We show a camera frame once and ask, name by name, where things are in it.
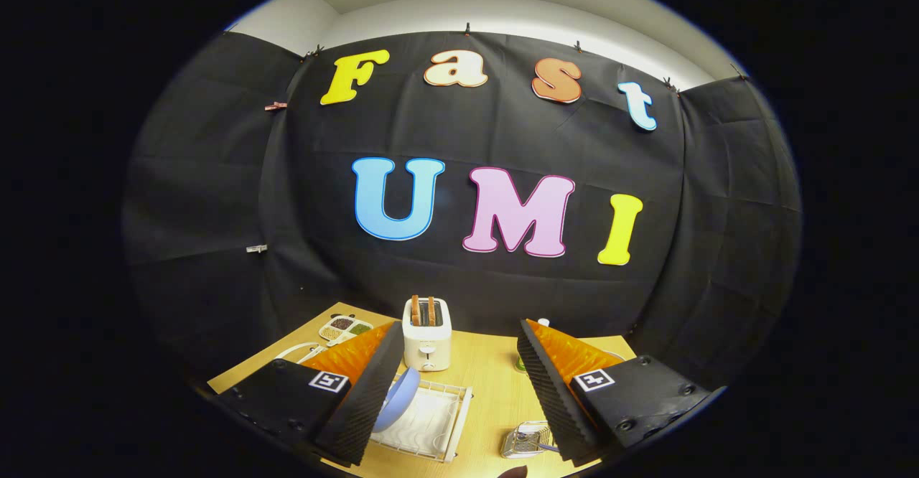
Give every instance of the letter u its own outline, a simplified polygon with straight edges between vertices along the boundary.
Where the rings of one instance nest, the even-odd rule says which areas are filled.
[[[434,183],[446,165],[437,159],[411,159],[405,170],[414,176],[411,188],[411,213],[394,220],[383,210],[386,176],[395,164],[383,157],[365,157],[351,164],[358,176],[354,196],[354,214],[358,225],[369,235],[385,240],[410,240],[427,230],[434,216]]]

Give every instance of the orange letter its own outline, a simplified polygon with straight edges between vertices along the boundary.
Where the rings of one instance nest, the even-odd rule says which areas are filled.
[[[456,62],[445,63],[447,60],[456,59]],[[437,65],[424,71],[424,81],[443,88],[447,85],[459,83],[463,88],[476,88],[488,81],[488,76],[482,73],[485,61],[482,55],[467,50],[452,50],[441,52],[431,57],[431,62]]]
[[[581,86],[574,81],[581,77],[581,70],[574,63],[544,58],[536,62],[536,75],[533,92],[540,98],[560,103],[573,103],[581,98]]]

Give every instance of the blue letter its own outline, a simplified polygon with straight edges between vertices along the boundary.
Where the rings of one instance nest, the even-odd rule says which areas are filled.
[[[386,196],[386,176],[396,164],[382,157],[366,157],[351,164],[358,175],[354,193],[354,214],[361,229],[371,236],[386,240],[409,240],[427,230],[434,216],[434,180],[443,173],[445,165],[434,159],[411,159],[405,170],[414,175],[411,191],[411,214],[394,220],[383,210]]]
[[[620,83],[620,92],[626,93],[629,115],[633,117],[635,124],[648,131],[657,128],[657,121],[649,117],[645,111],[644,105],[647,103],[650,106],[650,96],[641,92],[641,85],[634,82]]]

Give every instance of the white wall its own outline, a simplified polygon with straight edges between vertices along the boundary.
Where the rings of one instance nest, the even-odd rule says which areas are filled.
[[[669,77],[677,88],[715,80],[670,47],[634,29],[560,4],[538,0],[398,0],[345,14],[324,0],[271,0],[243,17],[234,32],[249,34],[305,54],[316,44],[335,47],[388,34],[421,31],[517,34],[574,46]]]
[[[517,34],[574,46],[669,77],[677,88],[714,81],[709,73],[660,42],[586,11],[537,0],[399,0],[341,14],[322,35],[325,47],[387,34],[462,31]]]
[[[338,11],[323,0],[270,0],[250,11],[230,31],[304,55],[322,43],[322,36],[336,18]]]

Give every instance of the bread slice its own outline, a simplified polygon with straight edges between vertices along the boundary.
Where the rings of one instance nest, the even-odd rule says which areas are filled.
[[[411,325],[421,325],[421,305],[417,295],[411,295]]]

